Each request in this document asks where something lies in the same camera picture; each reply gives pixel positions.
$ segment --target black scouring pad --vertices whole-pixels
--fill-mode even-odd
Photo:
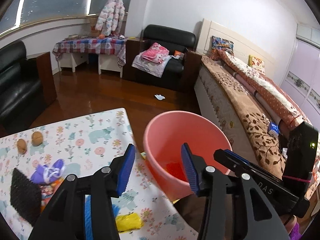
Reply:
[[[16,168],[12,172],[10,203],[23,219],[35,225],[40,216],[41,190]]]

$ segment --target silver screw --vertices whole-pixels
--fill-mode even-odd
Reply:
[[[110,167],[103,167],[103,168],[101,169],[101,172],[102,172],[102,173],[109,173],[110,171],[111,171]]]
[[[205,170],[207,172],[215,172],[216,171],[215,167],[212,167],[212,166],[206,166]]]
[[[249,179],[250,179],[250,175],[247,174],[247,173],[243,173],[243,174],[241,175],[241,177],[242,177],[242,179],[245,179],[245,180],[249,180]]]
[[[67,181],[74,181],[76,179],[76,176],[73,174],[68,175]]]

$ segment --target yellow wrapped object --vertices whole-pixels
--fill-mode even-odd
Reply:
[[[137,213],[116,217],[118,232],[126,232],[134,229],[140,229],[143,222]]]

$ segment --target hanging jacket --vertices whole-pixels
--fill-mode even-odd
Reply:
[[[105,36],[109,36],[114,31],[119,34],[123,18],[123,0],[108,0],[97,20],[96,30],[101,31]]]

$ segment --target wooden floor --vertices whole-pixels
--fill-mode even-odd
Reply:
[[[81,65],[72,73],[64,69],[54,76],[58,98],[31,125],[31,128],[86,114],[124,107],[140,151],[148,122],[170,110],[200,114],[195,93],[183,94],[159,87],[122,80],[118,72],[102,71],[96,65]],[[155,94],[165,96],[159,101]]]

